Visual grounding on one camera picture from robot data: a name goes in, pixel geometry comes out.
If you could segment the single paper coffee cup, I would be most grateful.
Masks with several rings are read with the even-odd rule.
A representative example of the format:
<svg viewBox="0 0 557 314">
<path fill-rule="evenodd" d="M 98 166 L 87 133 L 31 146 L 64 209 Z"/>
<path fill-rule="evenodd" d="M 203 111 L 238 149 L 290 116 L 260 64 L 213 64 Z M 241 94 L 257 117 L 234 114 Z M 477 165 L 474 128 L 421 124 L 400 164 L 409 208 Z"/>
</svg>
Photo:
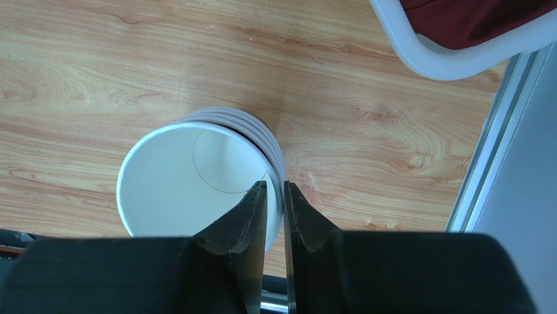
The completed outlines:
<svg viewBox="0 0 557 314">
<path fill-rule="evenodd" d="M 279 178 L 246 137 L 207 122 L 169 124 L 141 138 L 122 162 L 116 202 L 133 237 L 192 236 L 235 207 L 254 183 L 267 187 L 265 246 L 282 223 Z"/>
</svg>

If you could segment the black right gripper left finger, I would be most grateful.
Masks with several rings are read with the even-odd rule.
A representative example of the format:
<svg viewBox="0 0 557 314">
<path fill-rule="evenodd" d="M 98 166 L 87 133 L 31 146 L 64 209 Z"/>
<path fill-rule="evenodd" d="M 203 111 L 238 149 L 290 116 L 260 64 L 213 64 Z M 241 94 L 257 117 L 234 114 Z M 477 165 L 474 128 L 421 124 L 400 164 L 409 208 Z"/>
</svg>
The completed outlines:
<svg viewBox="0 0 557 314">
<path fill-rule="evenodd" d="M 1 283 L 2 313 L 259 313 L 267 187 L 191 237 L 41 239 Z"/>
</svg>

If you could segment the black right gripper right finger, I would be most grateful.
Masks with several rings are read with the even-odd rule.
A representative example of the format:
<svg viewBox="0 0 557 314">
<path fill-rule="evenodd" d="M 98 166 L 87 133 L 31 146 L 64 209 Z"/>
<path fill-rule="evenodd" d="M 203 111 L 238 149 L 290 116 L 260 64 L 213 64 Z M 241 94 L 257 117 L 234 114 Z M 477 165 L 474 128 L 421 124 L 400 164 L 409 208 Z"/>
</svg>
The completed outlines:
<svg viewBox="0 0 557 314">
<path fill-rule="evenodd" d="M 535 313 L 484 234 L 342 230 L 284 184 L 290 313 Z"/>
</svg>

